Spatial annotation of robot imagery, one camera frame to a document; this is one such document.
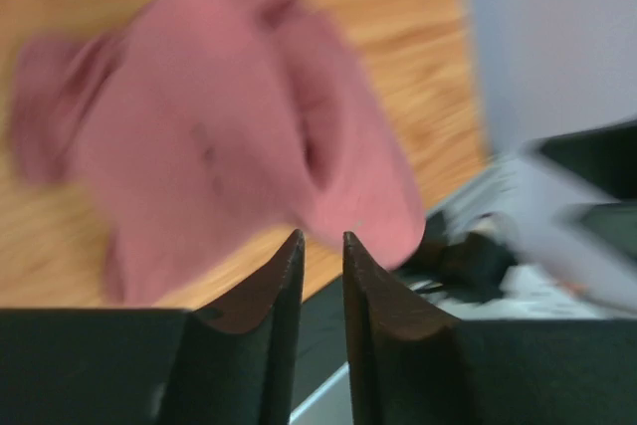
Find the pink fabric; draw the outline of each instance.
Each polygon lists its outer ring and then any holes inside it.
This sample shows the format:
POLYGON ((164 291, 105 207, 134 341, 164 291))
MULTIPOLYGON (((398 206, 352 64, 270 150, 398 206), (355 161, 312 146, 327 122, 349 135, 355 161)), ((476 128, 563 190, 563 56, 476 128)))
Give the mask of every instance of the pink fabric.
POLYGON ((288 222, 386 268, 419 244, 412 172, 354 53, 302 0, 155 0, 120 32, 25 47, 11 138, 113 224, 109 295, 146 305, 288 222))

